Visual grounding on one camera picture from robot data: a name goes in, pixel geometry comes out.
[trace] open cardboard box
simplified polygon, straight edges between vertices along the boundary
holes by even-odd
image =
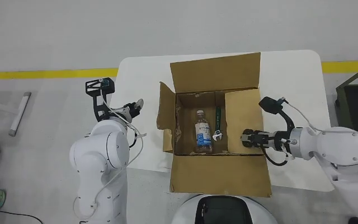
[[[271,183],[261,150],[240,140],[249,128],[262,130],[258,105],[260,53],[171,63],[175,92],[160,86],[158,129],[163,150],[173,153],[171,192],[270,197]],[[222,140],[212,154],[197,154],[196,111],[203,110],[215,129],[215,109],[221,107]]]

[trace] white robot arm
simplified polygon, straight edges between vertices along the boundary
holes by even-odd
[[[296,128],[293,121],[282,111],[284,98],[273,100],[265,97],[259,105],[271,114],[280,114],[288,129],[274,133],[246,129],[241,140],[246,147],[259,147],[267,159],[277,166],[284,166],[289,158],[310,160],[315,157],[331,183],[340,192],[347,204],[358,214],[358,132],[343,127],[320,130],[295,107],[309,123],[308,127]],[[286,153],[282,163],[272,161],[265,148]]]
[[[76,215],[87,223],[126,224],[125,168],[136,158],[129,161],[129,150],[136,139],[129,146],[127,129],[133,129],[136,138],[142,137],[130,123],[139,115],[143,100],[111,109],[106,95],[113,92],[114,83],[110,78],[86,83],[86,93],[93,97],[98,123],[88,136],[76,141],[70,149],[71,165],[81,180],[75,200],[81,215]],[[97,105],[97,97],[103,98],[103,104]]]

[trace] water bottle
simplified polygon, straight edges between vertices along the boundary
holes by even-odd
[[[198,110],[196,112],[197,122],[195,124],[196,133],[196,153],[212,153],[211,134],[208,121],[205,120],[204,112]]]

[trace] white table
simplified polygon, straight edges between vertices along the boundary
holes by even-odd
[[[162,152],[163,133],[157,129],[156,118],[159,107],[159,82],[162,81],[174,91],[169,64],[187,60],[215,58],[230,54],[177,55],[160,57],[126,58],[119,66],[110,106],[118,108],[127,102],[143,98],[144,107],[133,124],[148,133],[144,138],[142,154],[129,166],[131,168],[170,172],[172,155]],[[262,52],[260,70],[261,98],[269,96],[278,99],[284,96],[288,102],[299,108],[316,127],[330,127],[326,93],[324,90],[321,60],[311,50],[285,52]],[[284,111],[297,127],[307,126],[305,120],[292,108]],[[279,115],[263,112],[265,131],[286,130],[286,124]],[[140,144],[131,150],[131,158],[138,153]],[[284,159],[283,153],[268,150],[275,161]],[[315,159],[305,161],[296,158],[283,167],[267,162],[271,184],[290,188],[328,192],[333,186]]]

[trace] bottle label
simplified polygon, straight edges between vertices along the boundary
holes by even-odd
[[[195,124],[196,144],[198,146],[211,145],[211,135],[208,123]]]

